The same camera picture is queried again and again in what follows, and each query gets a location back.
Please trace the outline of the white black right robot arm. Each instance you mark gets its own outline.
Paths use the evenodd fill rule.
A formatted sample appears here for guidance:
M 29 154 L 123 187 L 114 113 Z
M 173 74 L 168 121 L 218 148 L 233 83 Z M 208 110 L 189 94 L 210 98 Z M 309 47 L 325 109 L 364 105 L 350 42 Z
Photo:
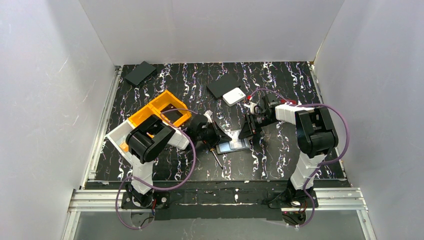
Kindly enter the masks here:
M 324 104 L 295 105 L 287 100 L 271 100 L 268 96 L 264 96 L 262 102 L 259 112 L 252 109 L 245 114 L 239 139 L 250 139 L 262 127 L 276 122 L 294 125 L 300 154 L 288 188 L 293 192 L 311 189 L 315 171 L 339 143 L 328 107 Z

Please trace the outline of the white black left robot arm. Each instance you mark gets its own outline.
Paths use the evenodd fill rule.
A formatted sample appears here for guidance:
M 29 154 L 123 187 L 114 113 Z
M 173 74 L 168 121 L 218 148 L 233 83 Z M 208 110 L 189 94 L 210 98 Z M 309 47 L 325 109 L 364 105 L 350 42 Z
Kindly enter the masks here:
M 190 146 L 194 150 L 197 142 L 202 142 L 212 149 L 231 140 L 208 114 L 195 114 L 185 130 L 167 124 L 157 115 L 151 115 L 129 132 L 125 139 L 132 165 L 130 190 L 145 195 L 153 188 L 153 161 L 168 146 L 180 150 Z

